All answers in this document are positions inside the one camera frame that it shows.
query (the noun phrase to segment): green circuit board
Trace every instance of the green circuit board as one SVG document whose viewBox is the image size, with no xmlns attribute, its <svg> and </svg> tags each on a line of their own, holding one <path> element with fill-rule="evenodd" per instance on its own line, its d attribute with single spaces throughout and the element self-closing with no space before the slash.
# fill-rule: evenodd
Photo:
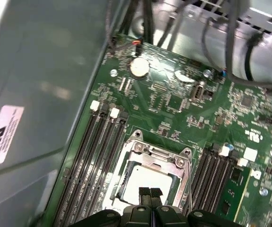
<svg viewBox="0 0 272 227">
<path fill-rule="evenodd" d="M 121 36 L 118 44 L 131 41 Z M 144 78 L 135 79 L 128 68 L 135 58 L 135 47 L 104 56 L 48 204 L 44 225 L 51 226 L 55 219 L 65 188 L 64 177 L 79 152 L 91 117 L 90 106 L 96 100 L 128 113 L 117 154 L 136 129 L 143 132 L 145 141 L 172 152 L 191 148 L 192 176 L 203 149 L 213 144 L 232 145 L 239 158 L 257 151 L 247 158 L 247 164 L 236 165 L 237 176 L 227 180 L 215 213 L 244 226 L 266 227 L 272 222 L 272 96 L 262 88 L 214 79 L 214 69 L 150 44 L 143 45 L 140 57 L 149 62 L 150 69 Z M 206 70 L 209 78 L 204 76 Z M 109 174 L 115 163 L 116 155 Z M 261 188 L 267 189 L 267 195 L 261 195 Z"/>
</svg>

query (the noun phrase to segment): black ram slot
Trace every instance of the black ram slot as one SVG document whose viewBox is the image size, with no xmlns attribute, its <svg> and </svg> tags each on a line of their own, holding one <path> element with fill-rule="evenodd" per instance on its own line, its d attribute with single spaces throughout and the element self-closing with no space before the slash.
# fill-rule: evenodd
<svg viewBox="0 0 272 227">
<path fill-rule="evenodd" d="M 231 173 L 232 169 L 233 169 L 233 164 L 231 162 L 229 162 L 229 161 L 226 161 L 224 174 L 222 175 L 223 177 L 221 179 L 221 184 L 220 184 L 218 193 L 216 193 L 216 195 L 214 197 L 215 201 L 213 203 L 211 213 L 215 213 L 216 212 L 216 209 L 217 209 L 218 204 L 219 204 L 220 197 L 221 197 L 222 192 L 224 190 L 225 184 L 226 184 L 226 182 L 229 179 L 229 176 L 230 176 L 230 173 Z"/>
<path fill-rule="evenodd" d="M 63 223 L 65 223 L 65 226 L 69 226 L 71 223 L 72 217 L 74 215 L 74 211 L 76 209 L 76 204 L 78 202 L 79 194 L 80 194 L 80 191 L 81 191 L 83 184 L 84 184 L 86 174 L 88 173 L 93 155 L 95 153 L 95 150 L 96 150 L 96 148 L 99 144 L 99 141 L 102 138 L 102 134 L 104 132 L 104 127 L 107 122 L 106 113 L 101 113 L 100 117 L 102 118 L 102 120 L 99 122 L 97 133 L 95 134 L 94 139 L 92 140 L 92 144 L 91 144 L 89 150 L 87 150 L 85 153 L 85 158 L 84 158 L 85 161 L 83 162 L 83 165 L 81 168 L 81 174 L 80 174 L 80 177 L 78 180 L 78 184 L 75 187 L 75 190 L 72 195 L 72 200 L 71 200 L 70 204 L 68 205 L 68 208 L 66 210 L 66 215 L 63 219 Z"/>
<path fill-rule="evenodd" d="M 214 183 L 217 181 L 217 179 L 219 178 L 220 174 L 219 174 L 219 170 L 222 169 L 221 166 L 221 160 L 217 159 L 215 162 L 215 166 L 213 167 L 215 171 L 213 171 L 212 176 L 209 179 L 209 183 L 208 185 L 212 185 L 213 187 L 209 187 L 207 193 L 204 196 L 204 200 L 203 203 L 201 204 L 201 207 L 203 210 L 208 210 L 208 207 L 210 205 L 210 203 L 212 202 L 213 198 L 211 195 L 213 195 L 213 193 L 218 190 L 218 188 L 216 186 L 214 186 Z"/>
<path fill-rule="evenodd" d="M 85 133 L 84 133 L 83 138 L 82 138 L 82 142 L 81 142 L 81 144 L 79 146 L 77 156 L 75 157 L 75 160 L 73 162 L 74 164 L 71 167 L 70 172 L 69 172 L 69 174 L 67 176 L 65 189 L 64 189 L 64 191 L 62 193 L 60 202 L 59 202 L 58 207 L 57 207 L 56 218 L 54 220 L 54 225 L 55 226 L 59 226 L 59 221 L 60 221 L 60 217 L 61 217 L 61 214 L 63 212 L 64 206 L 66 205 L 67 201 L 70 198 L 71 188 L 74 187 L 74 184 L 75 184 L 74 181 L 71 181 L 71 180 L 74 179 L 76 174 L 77 174 L 78 166 L 79 166 L 79 164 L 80 164 L 80 162 L 82 160 L 82 157 L 84 155 L 83 147 L 87 146 L 87 144 L 88 144 L 88 142 L 90 140 L 91 134 L 93 132 L 93 128 L 95 126 L 97 114 L 98 114 L 97 112 L 93 113 L 90 120 L 89 120 L 89 123 L 88 123 L 88 125 L 86 127 Z"/>
<path fill-rule="evenodd" d="M 194 197 L 194 192 L 195 192 L 196 186 L 197 186 L 197 184 L 199 182 L 199 177 L 201 175 L 203 175 L 203 172 L 205 170 L 205 167 L 206 167 L 207 163 L 208 163 L 208 156 L 207 156 L 206 153 L 203 153 L 201 155 L 198 167 L 196 169 L 195 176 L 192 179 L 192 184 L 191 184 L 192 197 Z M 189 203 L 188 203 L 188 197 L 187 197 L 187 200 L 186 200 L 186 202 L 185 202 L 185 204 L 183 206 L 183 215 L 186 215 L 188 213 L 188 207 L 189 207 Z"/>
<path fill-rule="evenodd" d="M 85 213 L 85 217 L 88 217 L 90 216 L 93 212 L 94 212 L 94 209 L 95 209 L 95 206 L 96 206 L 96 203 L 99 199 L 99 195 L 101 193 L 101 190 L 102 190 L 102 186 L 106 180 L 106 177 L 107 177 L 107 174 L 110 170 L 110 167 L 111 167 L 111 164 L 113 162 L 113 159 L 116 155 L 116 152 L 117 152 L 117 148 L 120 144 L 120 140 L 121 138 L 123 137 L 122 133 L 123 133 L 123 130 L 125 128 L 125 123 L 126 121 L 125 120 L 121 120 L 120 123 L 119 123 L 119 129 L 118 129 L 118 132 L 115 136 L 115 140 L 114 140 L 114 143 L 113 143 L 113 146 L 110 150 L 110 153 L 107 154 L 108 158 L 107 158 L 107 161 L 103 163 L 103 171 L 102 171 L 102 174 L 101 174 L 101 177 L 98 181 L 98 184 L 96 185 L 96 188 L 94 189 L 94 195 L 93 197 L 91 198 L 91 201 L 90 201 L 90 204 L 88 205 L 88 209 Z"/>
<path fill-rule="evenodd" d="M 77 212 L 75 214 L 73 223 L 79 221 L 80 217 L 82 216 L 83 210 L 85 208 L 84 204 L 89 199 L 90 193 L 92 191 L 92 187 L 95 183 L 96 176 L 98 175 L 98 171 L 100 169 L 100 166 L 101 166 L 102 162 L 104 161 L 103 156 L 107 151 L 114 127 L 115 127 L 115 123 L 113 122 L 111 124 L 111 126 L 106 130 L 106 133 L 103 136 L 103 143 L 101 146 L 101 150 L 99 151 L 98 157 L 97 157 L 96 161 L 94 162 L 93 169 L 92 169 L 92 171 L 89 175 L 88 181 L 85 185 L 85 190 L 83 192 L 83 195 L 81 196 L 81 200 L 76 205 Z"/>
<path fill-rule="evenodd" d="M 195 176 L 192 180 L 192 208 L 215 213 L 220 197 L 234 164 L 227 157 L 207 149 L 203 151 Z M 188 201 L 183 214 L 188 213 Z"/>
<path fill-rule="evenodd" d="M 206 207 L 207 204 L 205 204 L 212 188 L 214 187 L 214 179 L 215 179 L 215 174 L 217 173 L 218 170 L 218 164 L 219 164 L 219 159 L 217 157 L 212 156 L 212 160 L 210 163 L 210 168 L 209 168 L 209 174 L 206 177 L 204 181 L 204 189 L 205 193 L 200 194 L 200 201 L 198 202 L 198 207 L 200 207 L 202 210 Z"/>
<path fill-rule="evenodd" d="M 192 183 L 192 197 L 193 197 L 193 206 L 196 205 L 197 198 L 201 191 L 203 190 L 203 183 L 205 181 L 206 173 L 208 173 L 210 167 L 211 156 L 208 155 L 203 163 L 203 168 L 200 171 L 200 175 L 194 183 Z"/>
</svg>

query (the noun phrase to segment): cpu socket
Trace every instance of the cpu socket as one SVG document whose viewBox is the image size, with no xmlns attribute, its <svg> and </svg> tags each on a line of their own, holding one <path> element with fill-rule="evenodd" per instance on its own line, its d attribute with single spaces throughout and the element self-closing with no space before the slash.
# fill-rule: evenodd
<svg viewBox="0 0 272 227">
<path fill-rule="evenodd" d="M 103 209 L 122 213 L 127 206 L 138 205 L 139 187 L 160 188 L 163 205 L 182 207 L 190 194 L 191 155 L 190 148 L 176 154 L 143 141 L 142 132 L 134 131 L 119 155 Z"/>
</svg>

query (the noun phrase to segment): metal case panel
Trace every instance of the metal case panel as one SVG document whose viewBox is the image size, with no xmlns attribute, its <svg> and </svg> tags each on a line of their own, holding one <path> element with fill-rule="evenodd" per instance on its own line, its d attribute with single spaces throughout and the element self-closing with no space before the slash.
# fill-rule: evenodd
<svg viewBox="0 0 272 227">
<path fill-rule="evenodd" d="M 117 14 L 123 2 L 115 1 Z M 0 110 L 25 109 L 0 164 L 0 226 L 29 225 L 45 209 L 105 49 L 106 3 L 7 5 L 0 21 Z"/>
</svg>

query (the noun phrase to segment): gray metal surface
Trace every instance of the gray metal surface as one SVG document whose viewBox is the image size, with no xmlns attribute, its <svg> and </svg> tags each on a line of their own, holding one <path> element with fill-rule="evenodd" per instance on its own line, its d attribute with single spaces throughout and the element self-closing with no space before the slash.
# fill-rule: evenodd
<svg viewBox="0 0 272 227">
<path fill-rule="evenodd" d="M 104 51 L 106 2 L 8 3 L 0 23 L 0 110 L 25 110 L 0 165 L 0 227 L 27 226 L 45 209 Z"/>
<path fill-rule="evenodd" d="M 207 2 L 211 0 L 201 1 L 201 7 L 204 8 Z M 211 10 L 205 10 L 197 6 L 188 6 L 185 8 L 181 19 L 179 17 L 175 20 L 175 24 L 171 30 L 170 35 L 165 40 L 163 48 L 167 48 L 172 34 L 175 36 L 175 42 L 172 44 L 171 50 L 175 53 L 183 56 L 196 59 L 209 64 L 207 59 L 203 56 L 201 51 L 201 33 L 208 17 L 219 17 L 215 14 L 220 9 L 222 0 L 218 1 L 218 5 L 214 4 Z M 159 1 L 154 4 L 154 19 L 155 19 L 155 34 L 154 44 L 157 44 L 163 29 L 168 21 L 169 14 L 174 11 L 176 6 L 181 3 L 179 0 L 165 0 L 165 3 Z M 133 31 L 141 30 L 141 23 L 139 18 L 142 16 L 142 7 L 139 7 L 138 12 L 135 15 L 135 24 L 133 24 L 133 30 L 131 29 L 130 35 L 135 35 Z M 236 44 L 235 44 L 235 57 L 234 57 L 234 74 L 241 77 L 245 77 L 244 72 L 244 47 L 246 40 L 257 30 L 266 30 L 268 34 L 269 42 L 265 46 L 259 46 L 254 49 L 252 56 L 252 74 L 257 81 L 272 81 L 272 24 L 268 22 L 272 18 L 272 1 L 269 0 L 252 0 L 251 7 L 245 11 L 241 16 L 242 22 L 239 24 L 237 32 Z M 207 34 L 207 46 L 210 50 L 211 56 L 214 61 L 224 67 L 224 46 L 225 46 L 225 26 L 221 26 L 218 29 L 211 28 Z"/>
</svg>

